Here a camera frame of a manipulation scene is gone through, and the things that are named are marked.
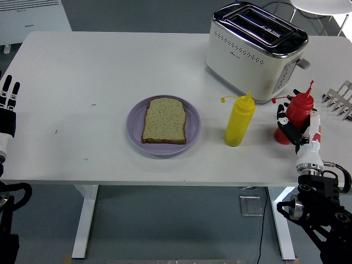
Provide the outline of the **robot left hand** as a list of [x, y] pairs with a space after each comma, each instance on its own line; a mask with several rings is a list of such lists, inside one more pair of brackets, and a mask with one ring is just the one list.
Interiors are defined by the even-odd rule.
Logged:
[[1, 89], [1, 164], [7, 158], [7, 148], [10, 140], [15, 137], [16, 130], [16, 106], [17, 95], [20, 83], [15, 82], [12, 92], [8, 97], [8, 92], [12, 82], [12, 76], [7, 75]]

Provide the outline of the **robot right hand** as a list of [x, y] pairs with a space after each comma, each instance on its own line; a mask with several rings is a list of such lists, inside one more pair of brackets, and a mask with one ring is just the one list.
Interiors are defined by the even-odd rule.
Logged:
[[298, 156], [296, 169], [300, 174], [322, 172], [323, 161], [319, 150], [321, 146], [320, 115], [314, 109], [311, 88], [306, 92], [294, 91], [294, 96], [287, 96], [290, 102], [280, 104], [277, 109], [278, 129], [274, 134], [277, 142], [295, 146]]

